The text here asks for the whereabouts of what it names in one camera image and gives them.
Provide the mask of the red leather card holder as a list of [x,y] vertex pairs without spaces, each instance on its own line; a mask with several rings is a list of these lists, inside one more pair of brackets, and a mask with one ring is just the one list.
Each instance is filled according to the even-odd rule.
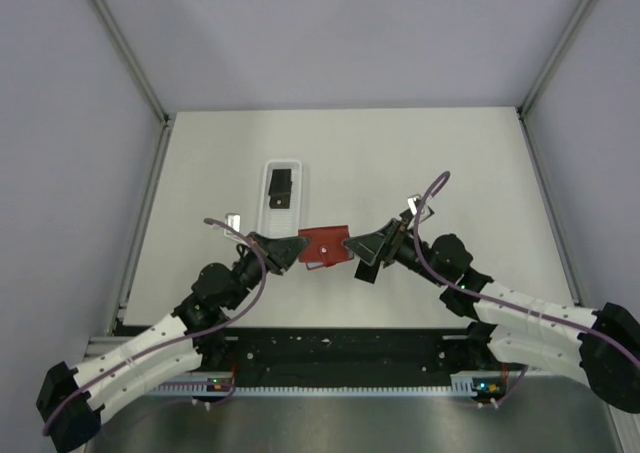
[[343,245],[343,241],[350,237],[347,225],[299,229],[298,235],[309,239],[309,244],[298,258],[309,271],[354,259],[354,255]]

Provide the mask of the black VIP credit card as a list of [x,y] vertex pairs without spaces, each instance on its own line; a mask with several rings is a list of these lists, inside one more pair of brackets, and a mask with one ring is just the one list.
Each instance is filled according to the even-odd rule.
[[360,260],[356,268],[354,278],[369,284],[374,284],[376,282],[379,270],[379,261],[376,261],[373,264],[367,264],[366,262]]

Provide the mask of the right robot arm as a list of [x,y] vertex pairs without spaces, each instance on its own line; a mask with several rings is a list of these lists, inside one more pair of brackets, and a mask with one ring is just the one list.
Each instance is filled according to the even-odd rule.
[[499,284],[472,266],[454,234],[428,244],[398,220],[342,242],[374,281],[380,267],[398,263],[443,287],[446,308],[474,320],[479,336],[467,343],[469,361],[487,369],[517,363],[572,379],[608,405],[639,411],[639,322],[624,307],[566,306]]

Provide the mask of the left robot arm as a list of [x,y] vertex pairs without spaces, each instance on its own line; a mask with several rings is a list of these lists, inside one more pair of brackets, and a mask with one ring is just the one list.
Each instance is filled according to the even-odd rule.
[[310,244],[308,237],[268,238],[252,232],[237,245],[237,260],[202,268],[191,292],[170,313],[116,348],[74,366],[61,361],[46,372],[36,399],[43,434],[58,452],[93,439],[117,412],[155,387],[201,366],[226,360],[227,311],[249,311],[268,274],[283,275]]

